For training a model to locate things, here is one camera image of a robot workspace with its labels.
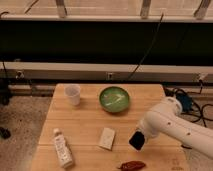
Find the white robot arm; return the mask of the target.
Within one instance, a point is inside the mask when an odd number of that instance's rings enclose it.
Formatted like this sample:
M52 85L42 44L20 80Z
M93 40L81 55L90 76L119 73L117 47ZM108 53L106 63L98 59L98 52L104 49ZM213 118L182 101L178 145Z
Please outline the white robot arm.
M176 98L165 97L142 116L136 131L146 141L164 133L213 159L213 129L180 118L181 112L182 105Z

